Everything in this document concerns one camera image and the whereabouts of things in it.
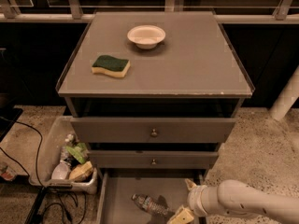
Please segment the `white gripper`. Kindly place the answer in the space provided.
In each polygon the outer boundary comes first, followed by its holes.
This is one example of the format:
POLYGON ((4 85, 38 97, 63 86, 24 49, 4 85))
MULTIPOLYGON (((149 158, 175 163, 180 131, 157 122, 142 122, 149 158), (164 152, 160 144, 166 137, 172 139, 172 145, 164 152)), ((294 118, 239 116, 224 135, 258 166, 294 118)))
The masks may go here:
POLYGON ((197 217, 207 216, 207 212, 202 205, 202 193, 206 189, 206 185, 196 186, 189 178, 185 179, 185 184, 189 190, 187 197, 189 208, 183 205, 180 206, 166 224, 190 224, 194 220, 194 215, 197 217))

